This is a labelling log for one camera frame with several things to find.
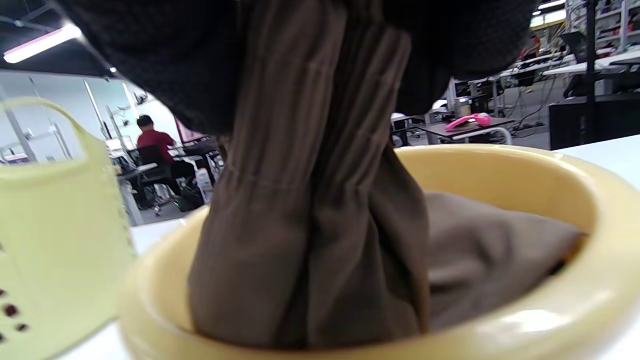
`white bottle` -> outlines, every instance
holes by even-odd
[[[196,171],[196,183],[198,183],[204,203],[209,204],[213,197],[213,186],[211,186],[211,179],[209,179],[207,169],[201,168]]]

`white wall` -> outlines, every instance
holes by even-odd
[[[37,91],[43,99],[55,102],[65,108],[93,136],[104,140],[104,136],[100,131],[100,122],[87,94],[84,80],[87,80],[93,92],[103,121],[106,122],[112,136],[115,136],[116,133],[108,116],[107,106],[115,110],[118,107],[129,105],[122,81],[111,80],[107,82],[98,78],[31,74],[27,72],[0,72],[0,86],[4,88],[9,99],[21,96],[35,96]],[[137,86],[128,84],[128,87],[130,91],[136,94],[143,92]],[[173,115],[159,101],[151,101],[138,107],[138,112],[139,114],[150,115],[159,131],[167,132],[176,141],[179,141]],[[79,158],[83,155],[73,128],[61,115],[42,107],[19,108],[15,110],[15,114],[22,130],[29,129],[36,135],[48,132],[50,122],[57,123],[73,157]],[[130,124],[126,127],[122,125],[124,119],[130,121]],[[121,116],[116,117],[116,122],[119,124],[122,134],[131,136],[134,143],[140,135],[140,130],[135,120],[136,117],[131,110],[125,111]],[[17,138],[11,129],[8,119],[0,111],[0,147],[16,141]],[[30,144],[39,161],[46,161],[47,156],[52,156],[56,160],[64,159],[62,150],[54,137],[35,140]],[[13,150],[22,152],[19,146],[14,147]]]

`basket handle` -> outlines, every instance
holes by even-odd
[[[87,130],[85,130],[82,127],[82,125],[80,125],[71,116],[71,114],[66,110],[64,110],[60,105],[57,105],[56,103],[51,102],[49,100],[39,99],[37,97],[18,97],[16,99],[0,102],[0,109],[9,110],[9,109],[15,109],[23,106],[32,106],[32,105],[40,105],[40,106],[44,106],[46,108],[52,109],[54,111],[57,111],[60,115],[64,116],[67,120],[69,120],[76,132],[76,135],[78,137],[78,140],[80,141],[83,151],[88,154],[87,139],[95,138],[95,137],[91,135],[89,132],[87,132]]]

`monitor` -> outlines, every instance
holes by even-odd
[[[577,63],[585,63],[588,59],[587,37],[580,31],[565,33],[560,38],[569,47],[570,52],[575,56]]]
[[[200,133],[196,133],[195,131],[189,130],[183,123],[181,123],[177,117],[175,118],[175,125],[178,127],[178,135],[180,136],[180,142],[188,143],[200,140],[202,138],[206,138],[207,135],[203,135]]]
[[[135,144],[133,144],[133,141],[131,140],[131,136],[123,136],[122,142],[124,143],[124,146],[127,150],[133,150],[136,148]],[[106,143],[109,152],[122,150],[122,144],[118,139],[107,140]]]

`person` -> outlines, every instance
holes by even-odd
[[[186,161],[175,161],[169,154],[169,146],[175,146],[175,140],[167,133],[163,133],[154,128],[154,121],[149,115],[142,115],[138,118],[138,127],[142,130],[142,134],[138,137],[138,148],[157,146],[160,149],[167,164],[171,167],[172,180],[167,186],[175,195],[182,196],[182,189],[178,185],[176,179],[184,177],[187,184],[192,182],[195,177],[195,169],[193,165]]]
[[[536,36],[536,34],[531,33],[529,39],[527,41],[527,45],[522,51],[521,61],[527,61],[531,59],[535,59],[538,57],[538,53],[540,51],[540,38]],[[535,65],[533,62],[522,64],[520,67],[521,70],[526,69],[527,67]],[[518,74],[518,86],[524,87],[526,93],[531,93],[531,87],[533,86],[533,80],[536,77],[535,70],[525,71]]]

